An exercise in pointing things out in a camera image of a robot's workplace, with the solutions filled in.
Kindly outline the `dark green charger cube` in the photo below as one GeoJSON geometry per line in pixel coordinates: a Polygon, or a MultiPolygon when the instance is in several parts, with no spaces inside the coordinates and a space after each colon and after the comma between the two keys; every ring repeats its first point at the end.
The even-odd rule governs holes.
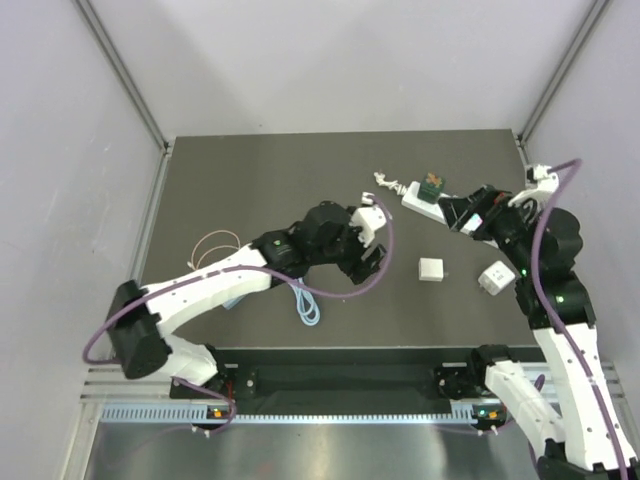
{"type": "Polygon", "coordinates": [[[428,172],[419,182],[417,197],[430,204],[436,204],[444,191],[446,179],[433,172],[428,172]]]}

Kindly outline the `white 80W charger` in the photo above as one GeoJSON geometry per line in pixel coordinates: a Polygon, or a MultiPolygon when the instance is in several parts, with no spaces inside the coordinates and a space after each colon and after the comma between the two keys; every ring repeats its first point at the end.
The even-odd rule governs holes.
{"type": "Polygon", "coordinates": [[[442,282],[448,276],[444,260],[422,257],[418,261],[418,278],[422,282],[442,282]]]}

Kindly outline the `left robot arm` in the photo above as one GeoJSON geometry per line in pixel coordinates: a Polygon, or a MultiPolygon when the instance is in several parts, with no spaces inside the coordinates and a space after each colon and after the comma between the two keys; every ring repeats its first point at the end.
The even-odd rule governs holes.
{"type": "Polygon", "coordinates": [[[324,201],[286,229],[266,232],[228,257],[155,284],[134,280],[115,292],[106,333],[124,376],[179,377],[205,396],[226,387],[227,374],[212,347],[175,332],[231,300],[304,277],[315,266],[335,265],[355,285],[370,289],[387,255],[374,242],[388,216],[373,203],[359,208],[324,201]]]}

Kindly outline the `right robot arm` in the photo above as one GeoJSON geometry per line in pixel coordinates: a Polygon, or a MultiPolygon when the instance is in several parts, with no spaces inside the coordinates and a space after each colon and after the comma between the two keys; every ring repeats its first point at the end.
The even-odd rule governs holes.
{"type": "Polygon", "coordinates": [[[471,236],[491,241],[519,271],[516,300],[540,347],[557,395],[551,404],[504,345],[475,348],[466,380],[494,394],[524,433],[542,479],[636,479],[639,456],[620,425],[600,363],[590,295],[574,265],[580,223],[545,194],[513,195],[490,185],[438,201],[447,226],[480,219],[471,236]]]}

